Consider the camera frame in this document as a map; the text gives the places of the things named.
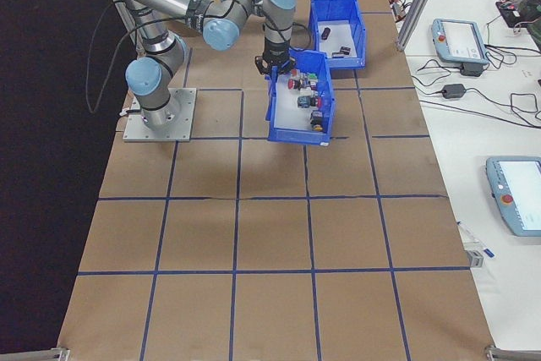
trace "red emergency stop button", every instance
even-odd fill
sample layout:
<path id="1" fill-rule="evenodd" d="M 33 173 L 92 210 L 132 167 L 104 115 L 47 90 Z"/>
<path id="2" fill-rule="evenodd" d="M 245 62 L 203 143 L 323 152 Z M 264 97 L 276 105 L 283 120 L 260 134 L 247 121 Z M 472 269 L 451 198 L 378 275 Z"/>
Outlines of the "red emergency stop button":
<path id="1" fill-rule="evenodd" d="M 513 197 L 510 194 L 504 194 L 501 197 L 501 201 L 504 202 L 506 205 L 510 205 L 513 203 Z"/>

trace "cardboard sheet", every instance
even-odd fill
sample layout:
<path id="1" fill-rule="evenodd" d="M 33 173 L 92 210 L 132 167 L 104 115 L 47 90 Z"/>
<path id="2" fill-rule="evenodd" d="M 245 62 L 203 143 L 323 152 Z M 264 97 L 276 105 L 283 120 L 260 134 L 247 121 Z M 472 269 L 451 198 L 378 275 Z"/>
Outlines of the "cardboard sheet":
<path id="1" fill-rule="evenodd" d="M 375 12 L 367 68 L 333 75 L 329 147 L 266 141 L 260 20 L 229 52 L 186 39 L 175 85 L 199 89 L 194 138 L 117 133 L 58 341 L 74 360 L 485 359 L 434 149 L 375 1 L 359 0 Z"/>

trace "black floor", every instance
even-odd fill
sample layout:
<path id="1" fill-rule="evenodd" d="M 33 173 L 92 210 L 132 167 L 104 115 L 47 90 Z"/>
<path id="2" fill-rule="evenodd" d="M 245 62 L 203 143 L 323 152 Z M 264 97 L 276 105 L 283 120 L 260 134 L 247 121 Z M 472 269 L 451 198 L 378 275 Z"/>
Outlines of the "black floor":
<path id="1" fill-rule="evenodd" d="M 90 36 L 110 0 L 0 0 L 0 353 L 56 346 L 134 57 L 85 107 Z M 95 89 L 125 29 L 105 19 Z"/>

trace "white table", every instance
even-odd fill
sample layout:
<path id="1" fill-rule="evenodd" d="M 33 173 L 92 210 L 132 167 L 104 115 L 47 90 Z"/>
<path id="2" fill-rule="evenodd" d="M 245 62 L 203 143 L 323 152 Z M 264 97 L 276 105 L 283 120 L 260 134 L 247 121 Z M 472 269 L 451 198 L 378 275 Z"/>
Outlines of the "white table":
<path id="1" fill-rule="evenodd" d="M 428 59 L 436 57 L 429 31 L 434 19 L 476 21 L 487 41 L 485 24 L 498 15 L 496 1 L 429 0 L 406 48 L 412 74 L 425 83 L 439 75 L 436 72 L 417 75 L 415 72 Z M 526 30 L 516 36 L 502 18 L 490 25 L 490 43 L 537 49 Z M 480 78 L 453 73 L 422 89 L 434 92 L 445 84 L 460 83 L 466 88 L 476 87 L 500 102 L 508 103 L 512 91 L 532 92 L 541 101 L 541 87 L 537 82 L 541 78 L 541 58 L 532 57 L 535 54 L 530 52 L 518 54 L 530 57 L 520 57 L 512 67 L 490 68 Z M 451 102 L 441 96 L 418 95 L 420 100 L 518 121 L 508 110 L 475 93 L 468 92 L 461 100 Z M 495 253 L 492 259 L 484 257 L 482 268 L 472 270 L 495 345 L 508 350 L 539 350 L 541 238 L 519 238 L 511 234 L 490 195 L 484 163 L 489 156 L 541 156 L 541 130 L 520 128 L 424 103 L 422 107 L 455 217 Z M 469 241 L 469 237 L 463 237 L 465 242 Z"/>

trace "gray metal base plate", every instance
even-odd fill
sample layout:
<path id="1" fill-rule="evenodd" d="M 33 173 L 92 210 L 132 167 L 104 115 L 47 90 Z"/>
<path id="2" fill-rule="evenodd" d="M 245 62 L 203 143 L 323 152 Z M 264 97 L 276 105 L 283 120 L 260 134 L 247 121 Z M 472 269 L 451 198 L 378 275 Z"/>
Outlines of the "gray metal base plate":
<path id="1" fill-rule="evenodd" d="M 171 88 L 171 96 L 180 103 L 180 113 L 177 118 L 160 129 L 150 129 L 146 126 L 139 113 L 132 113 L 128 117 L 124 130 L 124 141 L 189 141 L 194 122 L 195 88 Z M 131 109 L 140 109 L 136 99 Z"/>

